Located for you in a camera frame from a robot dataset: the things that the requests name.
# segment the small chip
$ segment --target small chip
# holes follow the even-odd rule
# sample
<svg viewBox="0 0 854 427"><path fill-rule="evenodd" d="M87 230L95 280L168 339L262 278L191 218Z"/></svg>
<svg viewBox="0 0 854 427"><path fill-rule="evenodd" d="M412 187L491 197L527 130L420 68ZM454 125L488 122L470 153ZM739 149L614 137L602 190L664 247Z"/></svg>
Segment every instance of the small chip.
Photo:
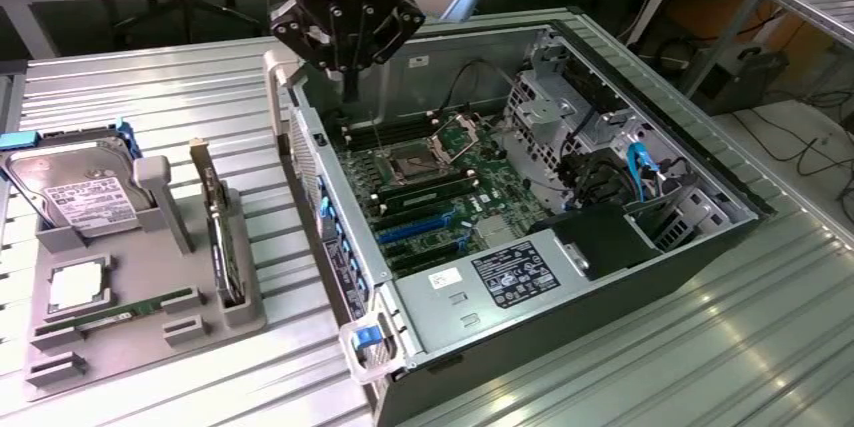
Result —
<svg viewBox="0 0 854 427"><path fill-rule="evenodd" d="M480 220L475 226L475 231L490 247L498 247L516 238L507 221L500 215L494 215Z"/></svg>

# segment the circuit board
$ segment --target circuit board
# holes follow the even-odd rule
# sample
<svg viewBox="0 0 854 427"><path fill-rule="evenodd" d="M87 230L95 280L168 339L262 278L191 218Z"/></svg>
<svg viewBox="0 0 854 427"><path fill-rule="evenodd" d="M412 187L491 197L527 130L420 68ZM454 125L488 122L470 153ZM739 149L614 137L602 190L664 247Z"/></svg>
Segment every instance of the circuit board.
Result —
<svg viewBox="0 0 854 427"><path fill-rule="evenodd" d="M523 179L510 162L500 156L500 148L491 139L490 126L467 121L467 130L462 123L450 119L454 116L444 119L447 126L438 133L444 159L431 153L435 152L435 149L431 151L431 138L383 144L379 149L339 151L347 178L386 260L400 276L411 275L454 257L476 253L495 246L496 242L524 236L531 225L551 215L523 186ZM442 227L383 242L388 240L384 237L387 232L422 225L422 220L395 225L394 229L383 228L384 216L376 210L372 195L378 191L394 191L396 186L460 171L470 174L474 171L475 187L462 195L431 202L428 206L434 215L444 218ZM484 235L488 234L487 229L494 230L495 234ZM454 254L450 258L436 254L436 258L426 258L424 262L412 261L418 254L428 256L430 252L440 251L443 246L450 248L447 253Z"/></svg>
<svg viewBox="0 0 854 427"><path fill-rule="evenodd" d="M131 320L136 317L156 314L163 309L163 302L177 299L184 295L189 295L192 291L187 288L179 289L163 295L157 295L145 300L140 300L127 305L119 305L109 309L100 310L91 314L72 317L67 320L52 322L41 327L36 327L37 335L45 335L57 332L68 327L80 330L91 330L93 328L105 327L111 324Z"/></svg>

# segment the ram slot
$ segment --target ram slot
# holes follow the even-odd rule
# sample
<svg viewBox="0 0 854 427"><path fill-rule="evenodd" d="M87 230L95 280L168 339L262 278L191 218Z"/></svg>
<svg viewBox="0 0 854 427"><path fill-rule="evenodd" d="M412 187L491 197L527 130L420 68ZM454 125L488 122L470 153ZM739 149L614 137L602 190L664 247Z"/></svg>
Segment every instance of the ram slot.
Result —
<svg viewBox="0 0 854 427"><path fill-rule="evenodd" d="M434 119L424 117L406 123L380 124L376 127L360 127L343 132L347 148L352 152L379 147L376 138L383 145L392 145L420 138L427 138L436 130Z"/></svg>
<svg viewBox="0 0 854 427"><path fill-rule="evenodd" d="M478 188L476 178L464 178L447 184L427 187L395 197L388 197L379 205L380 215L394 215L424 205L444 202L463 195L471 194Z"/></svg>
<svg viewBox="0 0 854 427"><path fill-rule="evenodd" d="M390 215L378 219L372 224L374 230L386 230L391 229L403 224L408 224L420 220L426 217L432 217L435 215L442 215L443 212L447 212L447 207L443 208L438 205L426 205L418 209L408 210L398 215Z"/></svg>
<svg viewBox="0 0 854 427"><path fill-rule="evenodd" d="M408 194L410 192L416 192L419 190L426 189L427 187L434 187L436 185L448 184L454 181L466 178L475 178L476 173L471 169L462 170L454 174L443 175L442 177L434 177L432 179L423 180L420 182L415 182L412 184L407 184L402 187L395 187L388 190L382 190L376 192L376 200L379 202L384 202L390 197L398 197L403 194Z"/></svg>

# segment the blue pcie slot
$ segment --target blue pcie slot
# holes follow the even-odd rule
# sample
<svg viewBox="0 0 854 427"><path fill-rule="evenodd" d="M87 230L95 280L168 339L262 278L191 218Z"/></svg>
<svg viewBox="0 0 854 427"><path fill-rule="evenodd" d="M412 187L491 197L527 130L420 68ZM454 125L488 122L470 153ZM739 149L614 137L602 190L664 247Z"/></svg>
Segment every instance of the blue pcie slot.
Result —
<svg viewBox="0 0 854 427"><path fill-rule="evenodd" d="M380 245L388 244L398 240L408 239L410 237L423 234L424 232L430 232L431 230L442 229L448 226L452 217L454 211L415 224L390 230L384 234L379 234L376 242Z"/></svg>

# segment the blue connector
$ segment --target blue connector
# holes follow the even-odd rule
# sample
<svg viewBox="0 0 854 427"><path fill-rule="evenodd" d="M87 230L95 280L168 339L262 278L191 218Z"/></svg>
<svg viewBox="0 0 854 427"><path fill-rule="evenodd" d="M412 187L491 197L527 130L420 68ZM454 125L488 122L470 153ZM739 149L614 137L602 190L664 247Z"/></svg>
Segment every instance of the blue connector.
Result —
<svg viewBox="0 0 854 427"><path fill-rule="evenodd" d="M408 239L424 232L430 232L431 230L442 229L447 227L451 223L451 219L454 218L455 211L448 212L447 214L442 214L438 217L427 219L415 224L407 225L404 227L399 227L384 234L380 234L376 237L376 242L383 245L398 240Z"/></svg>
<svg viewBox="0 0 854 427"><path fill-rule="evenodd" d="M379 325L371 325L356 330L352 334L352 347L362 350L371 345L376 345L383 341L383 331Z"/></svg>
<svg viewBox="0 0 854 427"><path fill-rule="evenodd" d="M658 164L650 156L650 152L646 150L646 146L640 142L634 142L628 145L626 150L626 163L628 164L628 173L631 179L635 181L638 187L638 193L640 202L644 201L643 195L643 181L640 180L640 165L646 165L654 172L658 172Z"/></svg>

